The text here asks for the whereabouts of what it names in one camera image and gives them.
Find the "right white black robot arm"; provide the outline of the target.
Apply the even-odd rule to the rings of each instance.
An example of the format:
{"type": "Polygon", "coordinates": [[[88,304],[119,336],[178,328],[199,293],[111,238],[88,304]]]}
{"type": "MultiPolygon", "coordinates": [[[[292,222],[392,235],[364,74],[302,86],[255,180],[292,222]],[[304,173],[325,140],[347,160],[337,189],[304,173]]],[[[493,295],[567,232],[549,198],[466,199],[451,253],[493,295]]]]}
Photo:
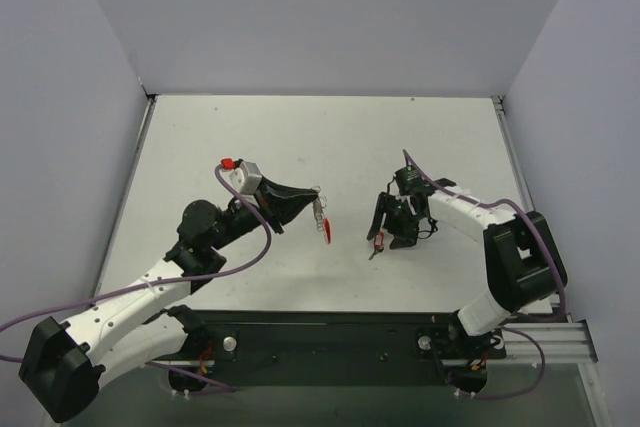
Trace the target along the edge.
{"type": "Polygon", "coordinates": [[[567,273],[544,216],[524,212],[507,199],[494,204],[441,178],[428,181],[416,167],[394,173],[397,187],[381,192],[366,239],[391,236],[392,250],[412,248],[421,239],[423,222],[429,236],[444,223],[478,243],[484,252],[487,289],[454,313],[454,324],[468,337],[497,328],[512,314],[553,294],[560,295],[567,273]]]}

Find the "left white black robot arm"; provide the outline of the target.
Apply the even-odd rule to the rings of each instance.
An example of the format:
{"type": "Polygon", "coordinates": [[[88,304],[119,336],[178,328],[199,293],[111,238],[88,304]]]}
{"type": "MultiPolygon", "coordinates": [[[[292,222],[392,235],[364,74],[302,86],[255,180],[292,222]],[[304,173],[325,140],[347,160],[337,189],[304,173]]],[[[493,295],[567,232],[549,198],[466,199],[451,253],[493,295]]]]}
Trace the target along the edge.
{"type": "Polygon", "coordinates": [[[87,302],[84,311],[62,321],[41,314],[19,368],[19,378],[56,423],[83,410],[121,375],[159,357],[193,358],[205,334],[181,300],[211,280],[225,277],[222,248],[257,228],[280,234],[307,206],[316,188],[277,184],[260,174],[233,170],[223,187],[226,208],[196,200],[185,208],[178,240],[129,286],[87,302]]]}

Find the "red round key tag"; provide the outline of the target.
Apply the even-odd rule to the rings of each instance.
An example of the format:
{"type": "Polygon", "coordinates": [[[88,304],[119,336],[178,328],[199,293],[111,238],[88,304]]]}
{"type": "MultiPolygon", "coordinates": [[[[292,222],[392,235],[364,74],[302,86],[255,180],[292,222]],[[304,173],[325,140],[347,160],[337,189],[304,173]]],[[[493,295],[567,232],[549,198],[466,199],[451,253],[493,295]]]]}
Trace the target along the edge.
{"type": "Polygon", "coordinates": [[[328,218],[325,218],[323,220],[323,231],[325,242],[327,245],[330,245],[332,243],[332,228],[330,220],[328,218]]]}

